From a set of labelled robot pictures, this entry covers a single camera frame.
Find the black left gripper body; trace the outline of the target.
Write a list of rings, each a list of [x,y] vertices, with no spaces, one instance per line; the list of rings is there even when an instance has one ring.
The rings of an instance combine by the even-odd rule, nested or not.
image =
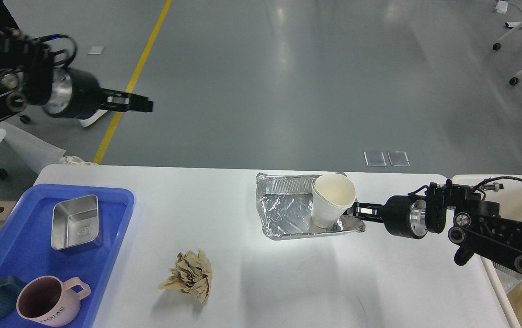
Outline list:
[[[107,101],[97,79],[80,69],[56,68],[51,96],[42,109],[52,118],[90,118]]]

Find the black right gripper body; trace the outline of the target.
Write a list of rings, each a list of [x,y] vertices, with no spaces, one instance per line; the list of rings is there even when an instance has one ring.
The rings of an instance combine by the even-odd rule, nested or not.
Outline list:
[[[392,196],[379,209],[388,233],[417,240],[428,233],[425,215],[426,202],[409,196]]]

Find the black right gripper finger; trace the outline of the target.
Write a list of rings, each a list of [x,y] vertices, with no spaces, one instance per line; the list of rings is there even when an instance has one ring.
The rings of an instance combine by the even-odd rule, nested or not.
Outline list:
[[[346,209],[346,216],[359,218],[363,221],[384,223],[384,219],[380,216],[380,210],[384,206],[374,203],[354,203]]]

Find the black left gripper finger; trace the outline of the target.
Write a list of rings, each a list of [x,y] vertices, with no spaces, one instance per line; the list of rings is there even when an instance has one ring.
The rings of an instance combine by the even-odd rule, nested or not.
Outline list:
[[[102,110],[121,113],[128,111],[151,113],[153,111],[154,103],[146,96],[114,90],[102,90],[102,92],[105,97]]]

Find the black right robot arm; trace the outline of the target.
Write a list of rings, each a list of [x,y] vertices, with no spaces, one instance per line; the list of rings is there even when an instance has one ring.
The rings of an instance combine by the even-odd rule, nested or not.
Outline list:
[[[381,223],[394,236],[420,240],[427,233],[442,233],[452,210],[448,238],[458,247],[453,258],[457,265],[480,255],[522,275],[522,221],[503,218],[500,204],[486,200],[487,191],[503,188],[502,180],[522,182],[513,176],[490,177],[476,185],[448,179],[392,196],[384,204],[355,202],[344,215]]]

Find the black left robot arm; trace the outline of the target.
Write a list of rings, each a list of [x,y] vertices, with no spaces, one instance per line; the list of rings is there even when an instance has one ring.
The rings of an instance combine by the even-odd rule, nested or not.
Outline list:
[[[77,44],[67,35],[31,38],[0,31],[0,122],[40,106],[51,118],[90,118],[98,110],[150,113],[146,96],[103,88],[89,72],[70,66]]]

